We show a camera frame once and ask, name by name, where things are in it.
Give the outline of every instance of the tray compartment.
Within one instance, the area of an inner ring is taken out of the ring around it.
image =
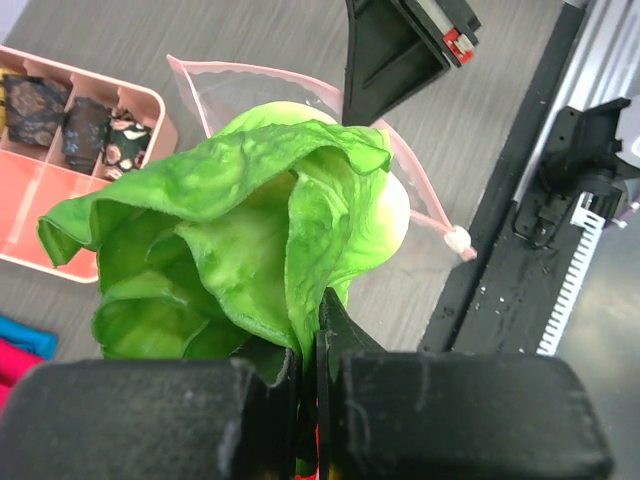
[[[162,98],[153,90],[47,60],[0,45],[0,66],[16,73],[55,80],[71,88],[65,112],[76,98],[88,97],[107,107],[126,108],[152,129],[142,165],[171,155],[178,134],[166,115]],[[6,197],[0,210],[0,258],[70,280],[97,280],[93,252],[81,251],[68,264],[54,269],[40,245],[38,219],[59,202],[98,191],[104,179],[100,162],[91,175],[69,169],[63,153],[63,126],[49,148],[12,142],[5,127],[0,132],[0,189]]]

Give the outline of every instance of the black plastic part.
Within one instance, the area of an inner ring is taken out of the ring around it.
[[[630,104],[619,98],[585,112],[566,108],[559,114],[540,166],[540,179],[549,191],[565,196],[583,191],[601,195],[609,189],[593,183],[594,174],[606,173],[609,185],[640,177],[639,169],[617,155],[622,150],[622,141],[615,137],[620,112]]]
[[[2,480],[290,479],[299,365],[267,385],[241,360],[48,364],[0,417]]]
[[[432,22],[414,15],[420,10],[415,0],[346,3],[349,47],[342,123],[369,126],[446,73],[451,64],[444,52],[449,50],[433,36]],[[459,28],[479,27],[466,2],[451,3],[458,5],[451,9],[452,20],[469,22]],[[477,43],[474,35],[471,38]]]
[[[582,229],[566,217],[553,240],[536,249],[515,233],[515,217],[513,202],[452,351],[535,353],[538,348]]]
[[[457,267],[449,275],[421,341],[420,348],[423,351],[443,352],[453,347],[462,325],[467,323],[465,320],[467,313],[471,311],[473,298],[480,289],[480,281],[488,268],[490,259],[498,258],[500,255],[496,242],[501,237],[503,227],[508,224],[508,231],[513,234],[515,215],[512,211],[512,198],[549,113],[557,85],[562,78],[565,64],[584,17],[585,12],[582,9],[568,4],[562,8],[469,229],[473,244],[478,250],[478,258]],[[564,272],[556,275],[560,276],[561,282]],[[507,291],[514,285],[505,279],[503,287],[503,290]],[[553,300],[549,300],[552,302],[549,307],[555,303],[557,293],[556,291],[551,294]],[[523,318],[526,318],[526,312],[521,313]],[[492,341],[492,333],[485,334],[483,331],[482,320],[476,334],[479,346]],[[474,350],[472,344],[467,344],[466,347],[470,351]]]
[[[331,390],[340,362],[355,353],[384,353],[384,349],[351,320],[335,290],[325,291],[320,305],[320,331],[316,336],[318,398],[318,473],[328,480],[332,451]]]
[[[584,387],[535,355],[356,355],[334,392],[333,459],[351,479],[606,479]]]

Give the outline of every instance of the red connector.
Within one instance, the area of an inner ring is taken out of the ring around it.
[[[473,44],[466,35],[462,35],[455,28],[451,29],[443,40],[462,65],[473,58]]]

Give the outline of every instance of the lettuce head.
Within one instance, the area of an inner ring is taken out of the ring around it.
[[[324,290],[387,261],[409,223],[387,132],[276,102],[193,150],[55,206],[55,266],[97,252],[110,358],[222,358],[253,336],[310,358]]]

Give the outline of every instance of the black bracket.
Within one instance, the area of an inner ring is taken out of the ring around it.
[[[480,22],[464,0],[347,0],[344,125],[369,126],[473,56]]]
[[[640,177],[640,169],[617,155],[622,150],[616,138],[620,112],[630,104],[619,98],[584,112],[560,111],[514,224],[533,248],[549,246],[584,192],[590,194],[585,207],[605,220],[619,211],[620,182]]]
[[[362,353],[382,354],[384,348],[362,330],[347,313],[335,290],[327,288],[319,310],[316,334],[316,386],[318,399],[318,479],[328,480],[333,449],[331,392],[343,358]]]

